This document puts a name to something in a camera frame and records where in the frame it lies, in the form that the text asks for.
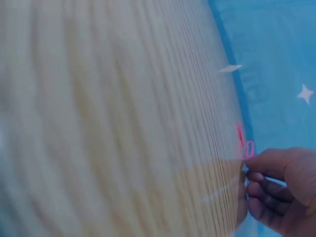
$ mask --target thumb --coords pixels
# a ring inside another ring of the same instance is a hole
[[[305,151],[305,148],[267,149],[248,159],[246,165],[254,172],[284,181],[284,172],[287,167]]]

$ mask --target wooden loom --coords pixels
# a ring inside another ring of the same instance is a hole
[[[234,232],[241,118],[206,0],[0,4],[9,236]]]

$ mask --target blue fabric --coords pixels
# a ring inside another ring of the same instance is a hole
[[[315,148],[316,0],[209,3],[229,64],[242,65],[233,78],[256,153]]]

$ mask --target star pattern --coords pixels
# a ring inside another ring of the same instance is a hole
[[[313,91],[312,90],[308,90],[307,87],[302,84],[302,92],[297,96],[297,98],[302,98],[306,101],[306,103],[309,105],[310,104],[310,98],[311,95],[313,95]]]

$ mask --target pink paper clip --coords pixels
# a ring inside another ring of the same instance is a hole
[[[244,160],[250,159],[255,155],[255,143],[253,141],[247,141],[245,146],[245,156]]]
[[[243,160],[250,159],[255,154],[255,144],[253,141],[247,141],[245,144],[240,121],[238,124],[235,123],[235,129],[239,138],[238,148],[240,156],[237,155],[237,157],[241,157]]]

